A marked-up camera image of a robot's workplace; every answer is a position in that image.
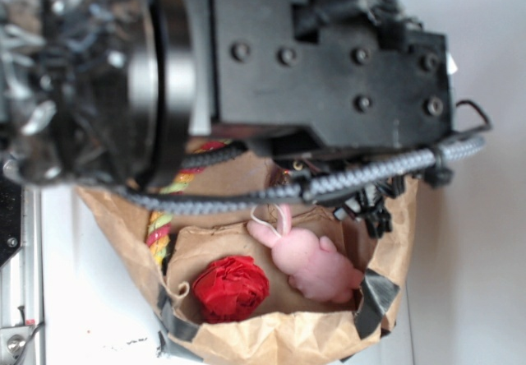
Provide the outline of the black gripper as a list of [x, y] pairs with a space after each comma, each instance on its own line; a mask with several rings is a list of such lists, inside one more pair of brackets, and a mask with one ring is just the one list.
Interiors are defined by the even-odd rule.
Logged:
[[398, 0], [213, 0], [214, 136], [368, 154], [452, 132], [446, 40]]

